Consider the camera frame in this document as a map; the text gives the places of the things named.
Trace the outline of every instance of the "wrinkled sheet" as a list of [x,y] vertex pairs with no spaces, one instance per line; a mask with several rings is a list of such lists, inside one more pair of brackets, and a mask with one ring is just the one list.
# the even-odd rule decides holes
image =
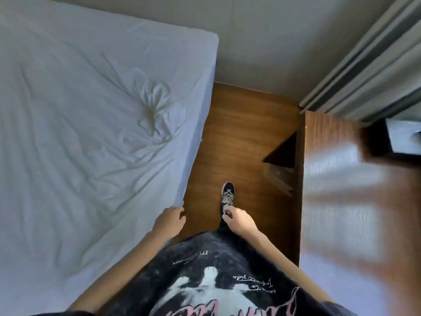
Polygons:
[[215,34],[0,3],[0,313],[60,311],[173,204]]

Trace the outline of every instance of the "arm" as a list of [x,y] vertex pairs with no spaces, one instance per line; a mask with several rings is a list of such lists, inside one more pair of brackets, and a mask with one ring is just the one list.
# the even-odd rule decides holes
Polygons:
[[252,247],[271,261],[278,269],[307,291],[319,302],[333,302],[334,300],[315,282],[311,280],[299,267],[276,248],[275,245],[260,232],[249,214],[239,208],[230,206],[222,216],[229,228],[245,239]]
[[156,219],[152,231],[83,292],[68,310],[97,312],[158,254],[165,242],[180,233],[186,222],[185,216],[180,217],[183,210],[182,207],[166,208]]

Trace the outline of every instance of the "wooden desk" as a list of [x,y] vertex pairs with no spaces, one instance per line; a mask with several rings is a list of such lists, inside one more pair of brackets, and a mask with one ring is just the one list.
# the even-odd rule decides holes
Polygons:
[[375,159],[357,122],[306,112],[293,260],[359,316],[421,315],[421,172]]

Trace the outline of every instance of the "shoe sole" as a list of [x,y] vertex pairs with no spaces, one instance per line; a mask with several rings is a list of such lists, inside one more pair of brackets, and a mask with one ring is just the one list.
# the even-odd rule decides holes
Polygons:
[[224,185],[222,186],[222,189],[221,189],[221,196],[224,193],[224,188],[225,188],[225,185],[227,185],[227,183],[231,183],[234,186],[234,191],[235,191],[235,185],[234,185],[233,182],[225,182]]

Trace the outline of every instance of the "person's left hand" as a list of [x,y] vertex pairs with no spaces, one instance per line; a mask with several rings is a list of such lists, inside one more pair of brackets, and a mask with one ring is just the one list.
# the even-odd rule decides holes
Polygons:
[[174,206],[164,209],[155,220],[152,233],[164,241],[169,241],[177,236],[186,223],[186,217],[180,217],[182,211],[184,211],[184,208]]

